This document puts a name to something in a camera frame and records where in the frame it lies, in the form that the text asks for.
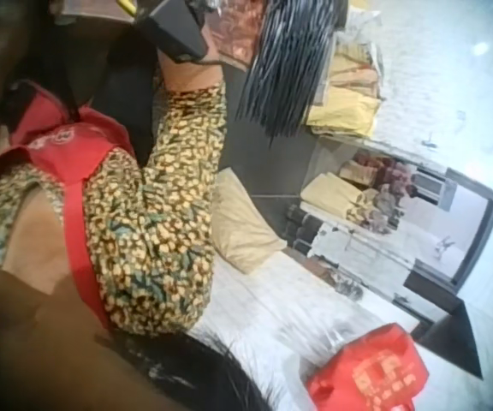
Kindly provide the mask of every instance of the wall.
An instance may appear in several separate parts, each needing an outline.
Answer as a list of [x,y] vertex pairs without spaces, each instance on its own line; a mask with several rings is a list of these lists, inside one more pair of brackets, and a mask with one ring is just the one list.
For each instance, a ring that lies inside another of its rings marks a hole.
[[401,201],[405,208],[403,220],[417,225],[438,241],[450,235],[464,253],[472,244],[487,204],[486,199],[462,186],[457,187],[450,211],[420,198]]
[[[382,11],[381,26],[366,35],[382,49],[385,101],[372,139],[342,140],[442,173],[450,167],[493,189],[493,1],[371,7]],[[480,43],[489,49],[476,56]],[[493,320],[493,232],[460,297]]]

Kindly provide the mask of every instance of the dark skin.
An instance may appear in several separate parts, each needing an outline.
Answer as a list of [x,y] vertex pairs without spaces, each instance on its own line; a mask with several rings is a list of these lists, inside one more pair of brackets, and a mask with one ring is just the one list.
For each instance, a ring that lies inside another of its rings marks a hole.
[[71,282],[48,296],[0,271],[0,409],[183,408],[114,351]]

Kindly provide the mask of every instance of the red fabric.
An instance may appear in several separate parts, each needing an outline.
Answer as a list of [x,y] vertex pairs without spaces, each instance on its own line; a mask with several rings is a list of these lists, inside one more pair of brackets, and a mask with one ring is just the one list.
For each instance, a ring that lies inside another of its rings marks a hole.
[[88,107],[80,109],[81,122],[65,123],[62,104],[32,86],[37,94],[10,136],[11,147],[0,155],[0,175],[10,164],[27,161],[63,183],[64,235],[75,285],[81,299],[107,326],[86,246],[83,186],[112,148],[119,146],[134,155],[133,148],[123,126]]
[[428,377],[413,339],[389,324],[346,345],[307,389],[318,411],[414,410]]

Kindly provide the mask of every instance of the white tile wall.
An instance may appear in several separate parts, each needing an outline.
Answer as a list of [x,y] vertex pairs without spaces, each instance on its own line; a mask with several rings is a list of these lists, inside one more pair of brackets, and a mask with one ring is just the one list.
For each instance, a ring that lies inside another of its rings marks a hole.
[[[387,100],[369,146],[451,167],[493,188],[493,1],[373,0],[382,25]],[[485,42],[488,52],[474,56]],[[438,145],[429,149],[422,141]],[[460,292],[466,301],[484,381],[421,348],[431,376],[421,411],[493,409],[493,233]]]

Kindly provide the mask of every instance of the red apron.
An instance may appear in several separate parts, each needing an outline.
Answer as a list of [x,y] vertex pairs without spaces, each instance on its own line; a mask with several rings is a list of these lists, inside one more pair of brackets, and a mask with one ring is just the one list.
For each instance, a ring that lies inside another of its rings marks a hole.
[[0,155],[0,175],[10,164],[29,162],[63,184],[63,228],[75,285],[81,299],[108,326],[86,247],[83,187],[111,149],[120,147],[133,156],[133,148],[125,128],[114,120],[83,107],[81,122],[68,124],[61,102],[29,84],[37,92],[10,136],[10,148]]

